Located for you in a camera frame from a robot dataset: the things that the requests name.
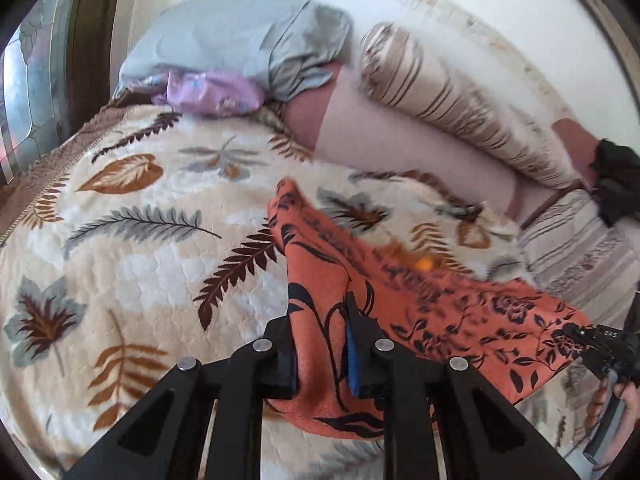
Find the pink bed sheet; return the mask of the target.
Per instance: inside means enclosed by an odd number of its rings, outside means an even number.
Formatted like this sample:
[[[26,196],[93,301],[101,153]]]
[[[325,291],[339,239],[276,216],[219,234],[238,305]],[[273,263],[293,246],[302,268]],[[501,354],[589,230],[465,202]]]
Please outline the pink bed sheet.
[[[583,180],[555,190],[474,146],[368,99],[357,73],[330,63],[324,86],[280,106],[298,144],[316,157],[362,171],[411,170],[439,178],[450,192],[529,226],[560,200],[590,200]]]

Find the purple floral cloth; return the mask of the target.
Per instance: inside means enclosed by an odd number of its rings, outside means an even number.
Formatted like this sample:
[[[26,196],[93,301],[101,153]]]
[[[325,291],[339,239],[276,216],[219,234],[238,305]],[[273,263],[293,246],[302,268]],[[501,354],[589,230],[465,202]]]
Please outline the purple floral cloth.
[[[265,99],[265,91],[256,82],[226,70],[171,70],[163,90],[152,96],[151,102],[180,113],[232,117],[256,112]]]

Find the orange black floral garment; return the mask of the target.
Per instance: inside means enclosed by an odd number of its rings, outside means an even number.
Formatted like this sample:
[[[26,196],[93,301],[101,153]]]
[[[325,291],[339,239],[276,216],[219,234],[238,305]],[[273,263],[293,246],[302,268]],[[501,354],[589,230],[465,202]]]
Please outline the orange black floral garment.
[[[541,388],[582,351],[563,328],[589,325],[584,312],[519,278],[499,284],[448,270],[413,270],[336,226],[292,179],[278,184],[268,219],[286,259],[299,383],[292,400],[271,404],[301,430],[346,439],[382,434],[381,411],[349,390],[350,307],[420,358],[463,356],[511,403]]]

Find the striped beige pillow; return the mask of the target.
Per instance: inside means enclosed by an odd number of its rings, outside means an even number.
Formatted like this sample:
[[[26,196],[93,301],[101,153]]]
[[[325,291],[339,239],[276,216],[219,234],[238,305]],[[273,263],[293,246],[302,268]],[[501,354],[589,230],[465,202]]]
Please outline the striped beige pillow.
[[[621,328],[636,294],[639,255],[609,228],[584,190],[569,192],[521,232],[518,244],[535,283],[596,324]]]

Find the black cloth at bedside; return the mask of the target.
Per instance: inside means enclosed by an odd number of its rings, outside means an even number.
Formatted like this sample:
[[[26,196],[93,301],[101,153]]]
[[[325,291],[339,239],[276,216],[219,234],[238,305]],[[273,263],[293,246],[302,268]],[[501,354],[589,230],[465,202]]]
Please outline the black cloth at bedside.
[[[589,167],[597,175],[592,195],[602,221],[610,228],[624,217],[639,220],[639,156],[628,146],[603,139]]]

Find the striped rolled bolster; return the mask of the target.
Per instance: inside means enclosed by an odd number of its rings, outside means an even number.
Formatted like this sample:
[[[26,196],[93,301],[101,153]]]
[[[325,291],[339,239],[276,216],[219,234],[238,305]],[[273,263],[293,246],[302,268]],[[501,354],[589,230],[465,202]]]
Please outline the striped rolled bolster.
[[[360,42],[364,93],[441,132],[456,136],[549,188],[578,179],[551,127],[495,95],[391,23],[375,24]]]

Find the grey pillow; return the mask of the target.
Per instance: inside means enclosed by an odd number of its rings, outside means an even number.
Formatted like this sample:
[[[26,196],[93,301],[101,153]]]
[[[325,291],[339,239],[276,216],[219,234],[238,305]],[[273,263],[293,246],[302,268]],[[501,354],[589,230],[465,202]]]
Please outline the grey pillow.
[[[161,13],[118,74],[124,86],[171,68],[230,70],[286,102],[331,79],[352,36],[348,13],[314,0],[186,0]]]

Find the window with glass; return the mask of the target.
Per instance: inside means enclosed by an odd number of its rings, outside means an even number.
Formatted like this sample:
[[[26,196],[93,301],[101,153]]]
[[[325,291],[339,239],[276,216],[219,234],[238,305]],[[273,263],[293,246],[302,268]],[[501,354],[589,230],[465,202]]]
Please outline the window with glass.
[[[67,29],[73,0],[38,0],[1,55],[1,183],[70,136]]]

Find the cream leaf pattern blanket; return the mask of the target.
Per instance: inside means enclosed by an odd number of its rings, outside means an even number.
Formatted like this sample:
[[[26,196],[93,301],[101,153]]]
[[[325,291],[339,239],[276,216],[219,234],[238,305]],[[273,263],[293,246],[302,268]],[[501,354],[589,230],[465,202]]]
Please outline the cream leaf pattern blanket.
[[[178,359],[224,358],[285,312],[266,226],[285,177],[369,243],[526,272],[514,222],[450,216],[426,174],[331,164],[264,120],[107,110],[1,202],[1,420],[29,472],[60,478]]]

